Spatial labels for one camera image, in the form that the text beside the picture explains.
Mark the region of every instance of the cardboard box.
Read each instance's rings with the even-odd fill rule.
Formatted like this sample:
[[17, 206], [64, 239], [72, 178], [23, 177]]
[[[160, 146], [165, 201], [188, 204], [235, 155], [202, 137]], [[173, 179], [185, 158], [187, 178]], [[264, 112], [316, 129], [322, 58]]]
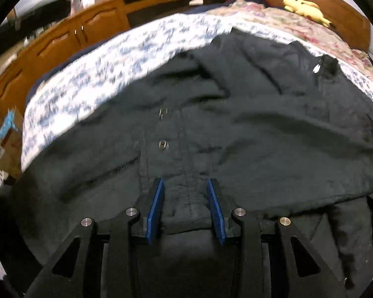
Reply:
[[8, 110], [3, 118], [0, 116], [0, 170], [12, 177], [21, 175], [23, 116], [17, 108]]

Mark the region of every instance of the black fabric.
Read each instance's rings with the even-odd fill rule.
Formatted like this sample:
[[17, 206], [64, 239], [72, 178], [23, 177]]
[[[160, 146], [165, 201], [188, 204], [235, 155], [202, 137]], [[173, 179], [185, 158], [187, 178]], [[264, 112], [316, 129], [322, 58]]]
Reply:
[[211, 232], [217, 178], [250, 214], [296, 220], [350, 297], [373, 276], [373, 102], [298, 42], [232, 31], [176, 55], [44, 149], [13, 188], [13, 213], [45, 262], [82, 218], [114, 217], [155, 177], [164, 234]]

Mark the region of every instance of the wooden cabinet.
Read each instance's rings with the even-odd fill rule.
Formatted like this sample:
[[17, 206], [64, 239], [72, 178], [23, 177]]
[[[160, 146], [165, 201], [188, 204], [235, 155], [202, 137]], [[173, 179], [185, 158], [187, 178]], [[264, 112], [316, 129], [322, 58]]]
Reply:
[[39, 37], [25, 55], [25, 67], [32, 67], [36, 79], [66, 61], [68, 57], [79, 51], [82, 41], [76, 35], [76, 25], [73, 22], [58, 25]]
[[0, 106], [0, 114], [2, 118], [7, 114], [9, 108], [14, 106], [21, 113], [25, 111], [25, 99], [29, 89], [35, 81], [35, 75], [30, 68], [15, 60], [0, 76], [0, 105], [5, 102], [11, 106]]
[[76, 35], [86, 47], [130, 28], [121, 2], [96, 6], [78, 19], [77, 26]]
[[0, 113], [16, 106], [23, 114], [25, 99], [42, 75], [74, 53], [130, 29], [127, 14], [179, 0], [102, 0], [42, 33], [0, 77]]

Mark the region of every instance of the bed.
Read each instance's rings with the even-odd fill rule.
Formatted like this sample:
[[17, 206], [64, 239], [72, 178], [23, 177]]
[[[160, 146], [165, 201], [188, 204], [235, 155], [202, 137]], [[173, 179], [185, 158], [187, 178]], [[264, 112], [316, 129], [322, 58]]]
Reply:
[[117, 35], [52, 72], [26, 106], [22, 169], [27, 171], [55, 140], [126, 86], [232, 29], [282, 44], [297, 41], [315, 57], [336, 57], [344, 75], [373, 102], [373, 66], [364, 52], [370, 43], [368, 19], [342, 0], [310, 0], [332, 21], [336, 33], [275, 8], [282, 0], [266, 1], [273, 7], [234, 0], [205, 13], [159, 19]]

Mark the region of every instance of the yellow stuffed toy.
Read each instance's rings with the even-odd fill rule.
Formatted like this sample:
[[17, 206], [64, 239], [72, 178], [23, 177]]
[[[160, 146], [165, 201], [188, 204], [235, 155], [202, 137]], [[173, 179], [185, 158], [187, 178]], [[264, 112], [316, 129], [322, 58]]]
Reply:
[[319, 6], [314, 2], [305, 0], [283, 0], [285, 9], [290, 12], [297, 13], [303, 17], [309, 17], [313, 21], [323, 24], [325, 27], [329, 27], [331, 22], [323, 17]]

